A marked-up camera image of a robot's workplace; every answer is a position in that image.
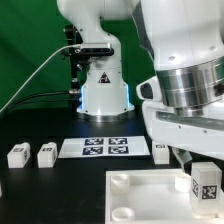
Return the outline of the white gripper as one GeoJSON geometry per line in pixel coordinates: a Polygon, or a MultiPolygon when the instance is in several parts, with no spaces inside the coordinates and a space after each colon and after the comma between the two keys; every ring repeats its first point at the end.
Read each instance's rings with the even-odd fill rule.
{"type": "Polygon", "coordinates": [[[189,172],[192,162],[188,151],[224,160],[224,96],[204,106],[201,117],[180,117],[162,103],[156,76],[140,83],[136,92],[143,101],[147,134],[153,141],[173,147],[172,153],[184,173],[189,172]]]}

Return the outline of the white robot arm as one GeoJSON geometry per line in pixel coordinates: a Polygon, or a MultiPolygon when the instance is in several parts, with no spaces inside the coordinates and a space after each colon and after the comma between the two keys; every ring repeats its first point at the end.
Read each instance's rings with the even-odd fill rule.
{"type": "Polygon", "coordinates": [[[224,0],[57,0],[81,36],[73,54],[86,70],[78,113],[113,121],[132,112],[121,44],[102,20],[133,19],[155,74],[137,87],[152,140],[224,160],[224,0]]]}

